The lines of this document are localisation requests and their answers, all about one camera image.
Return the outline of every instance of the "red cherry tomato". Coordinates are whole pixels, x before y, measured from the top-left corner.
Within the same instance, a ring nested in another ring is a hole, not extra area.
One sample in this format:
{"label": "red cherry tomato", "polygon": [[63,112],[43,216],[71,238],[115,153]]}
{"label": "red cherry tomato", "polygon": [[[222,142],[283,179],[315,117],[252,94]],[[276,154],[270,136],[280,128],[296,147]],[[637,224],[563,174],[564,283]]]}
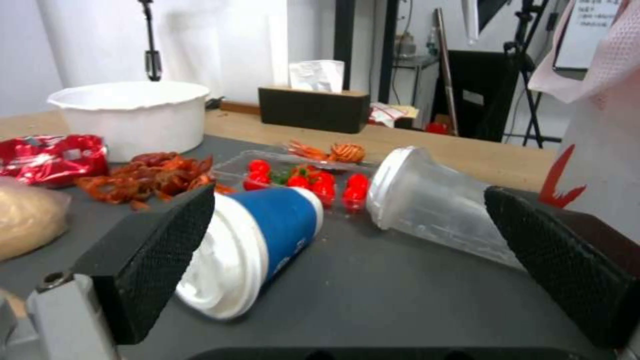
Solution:
{"label": "red cherry tomato", "polygon": [[249,172],[260,172],[261,174],[268,174],[271,171],[271,165],[265,160],[255,159],[249,163]]}
{"label": "red cherry tomato", "polygon": [[449,126],[447,126],[447,124],[443,124],[440,122],[430,122],[429,125],[427,125],[426,130],[428,133],[433,133],[433,134],[443,134],[443,135],[449,134]]}
{"label": "red cherry tomato", "polygon": [[335,200],[335,185],[328,182],[316,181],[311,191],[320,199],[325,208],[330,208]]}
{"label": "red cherry tomato", "polygon": [[287,186],[290,188],[305,188],[309,189],[309,181],[302,175],[293,175],[287,180]]}
{"label": "red cherry tomato", "polygon": [[366,192],[369,188],[369,179],[363,174],[353,174],[347,180],[347,188],[361,188]]}
{"label": "red cherry tomato", "polygon": [[253,190],[260,190],[268,188],[271,184],[269,174],[263,174],[262,172],[254,171],[250,173],[243,182],[243,188],[250,192]]}
{"label": "red cherry tomato", "polygon": [[348,211],[358,211],[364,208],[366,197],[366,189],[346,188],[342,193],[342,203]]}
{"label": "red cherry tomato", "polygon": [[326,171],[320,171],[318,172],[312,179],[311,179],[314,184],[315,183],[327,183],[330,185],[334,185],[335,184],[335,177],[331,174],[329,174]]}

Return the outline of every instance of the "white plastic basin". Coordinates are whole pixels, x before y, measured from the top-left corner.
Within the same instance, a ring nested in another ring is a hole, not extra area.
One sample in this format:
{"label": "white plastic basin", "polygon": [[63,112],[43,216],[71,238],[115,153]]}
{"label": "white plastic basin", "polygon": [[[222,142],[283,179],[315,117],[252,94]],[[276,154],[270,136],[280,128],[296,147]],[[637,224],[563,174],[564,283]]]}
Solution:
{"label": "white plastic basin", "polygon": [[48,102],[60,107],[74,134],[102,136],[110,162],[145,152],[185,152],[204,136],[209,89],[176,81],[135,81],[66,88]]}

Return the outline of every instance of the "blue paper cup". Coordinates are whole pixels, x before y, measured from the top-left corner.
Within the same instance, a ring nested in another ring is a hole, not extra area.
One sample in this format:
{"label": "blue paper cup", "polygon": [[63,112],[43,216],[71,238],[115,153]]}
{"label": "blue paper cup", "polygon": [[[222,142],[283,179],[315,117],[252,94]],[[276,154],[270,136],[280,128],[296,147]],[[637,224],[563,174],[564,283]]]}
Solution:
{"label": "blue paper cup", "polygon": [[314,239],[322,223],[320,200],[302,188],[217,193],[207,233],[176,293],[207,316],[239,316],[253,305],[260,287]]}

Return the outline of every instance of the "bottle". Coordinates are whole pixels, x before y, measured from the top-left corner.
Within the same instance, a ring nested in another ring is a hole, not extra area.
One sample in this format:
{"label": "bottle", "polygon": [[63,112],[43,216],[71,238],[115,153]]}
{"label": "bottle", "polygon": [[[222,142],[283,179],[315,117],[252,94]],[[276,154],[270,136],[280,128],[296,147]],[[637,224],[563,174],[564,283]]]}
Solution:
{"label": "bottle", "polygon": [[429,34],[429,38],[427,40],[427,50],[429,51],[429,55],[438,56],[438,30],[435,26],[431,27],[431,33]]}

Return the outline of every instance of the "black tissue box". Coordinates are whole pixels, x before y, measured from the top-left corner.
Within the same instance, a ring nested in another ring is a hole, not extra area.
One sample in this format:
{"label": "black tissue box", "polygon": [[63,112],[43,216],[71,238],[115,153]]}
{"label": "black tissue box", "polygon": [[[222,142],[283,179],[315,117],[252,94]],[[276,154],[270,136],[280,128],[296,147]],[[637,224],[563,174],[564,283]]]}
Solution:
{"label": "black tissue box", "polygon": [[265,87],[258,89],[258,96],[265,124],[356,134],[369,120],[369,94],[362,92]]}

